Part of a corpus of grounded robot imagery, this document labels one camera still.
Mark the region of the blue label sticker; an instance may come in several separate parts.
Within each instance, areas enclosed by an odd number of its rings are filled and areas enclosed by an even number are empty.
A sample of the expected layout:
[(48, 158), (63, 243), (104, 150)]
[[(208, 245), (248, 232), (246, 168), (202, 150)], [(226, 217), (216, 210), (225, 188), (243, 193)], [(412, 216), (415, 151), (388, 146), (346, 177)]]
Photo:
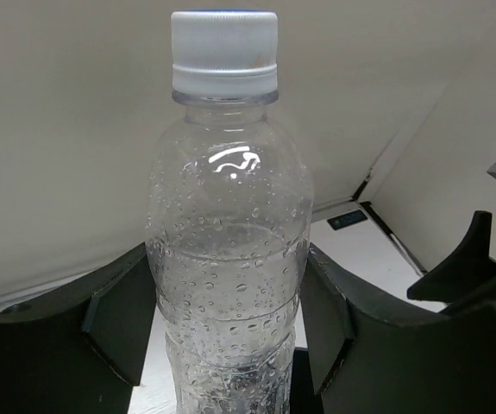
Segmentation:
[(362, 210), (352, 210), (339, 216), (329, 218), (327, 223), (334, 231), (337, 231), (358, 223), (363, 223), (367, 219), (367, 215)]

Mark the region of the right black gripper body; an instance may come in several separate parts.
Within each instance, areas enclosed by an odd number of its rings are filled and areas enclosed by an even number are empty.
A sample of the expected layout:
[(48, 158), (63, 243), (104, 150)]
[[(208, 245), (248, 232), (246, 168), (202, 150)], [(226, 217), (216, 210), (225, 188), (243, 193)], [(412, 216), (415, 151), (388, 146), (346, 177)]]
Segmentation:
[(496, 301), (496, 261), (489, 255), (492, 222), (492, 213), (476, 211), (456, 249), (411, 285), (407, 297), (445, 303), (445, 315)]

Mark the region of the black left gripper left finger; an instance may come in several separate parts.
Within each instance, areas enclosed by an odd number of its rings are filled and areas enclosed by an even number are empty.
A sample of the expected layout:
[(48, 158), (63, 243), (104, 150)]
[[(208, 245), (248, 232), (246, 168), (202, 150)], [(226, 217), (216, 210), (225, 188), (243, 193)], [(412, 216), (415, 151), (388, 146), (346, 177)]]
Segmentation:
[(139, 245), (0, 311), (0, 413), (125, 413), (140, 385), (156, 289)]

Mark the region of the clear unlabelled plastic bottle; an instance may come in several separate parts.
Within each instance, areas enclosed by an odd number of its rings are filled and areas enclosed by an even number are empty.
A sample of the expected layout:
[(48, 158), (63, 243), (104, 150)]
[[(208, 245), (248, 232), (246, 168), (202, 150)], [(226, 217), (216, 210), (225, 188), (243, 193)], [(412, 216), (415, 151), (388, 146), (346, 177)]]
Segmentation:
[(173, 100), (157, 141), (146, 250), (180, 413), (287, 413), (314, 191), (269, 119), (278, 18), (171, 16)]

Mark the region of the aluminium table edge rail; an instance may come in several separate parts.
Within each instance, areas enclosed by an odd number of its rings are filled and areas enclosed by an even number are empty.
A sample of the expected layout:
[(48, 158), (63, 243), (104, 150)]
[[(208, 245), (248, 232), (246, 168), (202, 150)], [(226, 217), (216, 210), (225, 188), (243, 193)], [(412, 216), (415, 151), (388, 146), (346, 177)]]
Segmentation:
[(396, 248), (404, 260), (411, 265), (419, 278), (428, 274), (428, 269), (421, 263), (416, 255), (402, 242), (398, 234), (392, 229), (390, 223), (368, 200), (359, 200), (353, 197), (336, 198), (328, 202), (317, 204), (313, 208), (312, 221), (330, 219), (334, 216), (347, 214), (352, 210), (361, 210), (363, 214), (374, 223), (384, 234), (388, 241)]

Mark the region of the dark grey waste bin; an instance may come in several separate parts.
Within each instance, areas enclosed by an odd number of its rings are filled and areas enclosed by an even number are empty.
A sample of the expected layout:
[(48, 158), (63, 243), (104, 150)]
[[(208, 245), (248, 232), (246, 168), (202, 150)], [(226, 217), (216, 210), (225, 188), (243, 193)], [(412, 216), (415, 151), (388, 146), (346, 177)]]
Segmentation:
[(295, 348), (290, 390), (291, 414), (323, 414), (322, 399), (314, 393), (309, 353)]

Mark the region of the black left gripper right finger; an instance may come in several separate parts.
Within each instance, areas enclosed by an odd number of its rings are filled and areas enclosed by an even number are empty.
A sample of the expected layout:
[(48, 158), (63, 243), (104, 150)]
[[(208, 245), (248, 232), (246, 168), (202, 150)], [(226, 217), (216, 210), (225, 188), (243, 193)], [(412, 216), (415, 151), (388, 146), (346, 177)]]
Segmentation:
[(301, 304), (327, 413), (496, 413), (496, 301), (447, 316), (311, 246)]

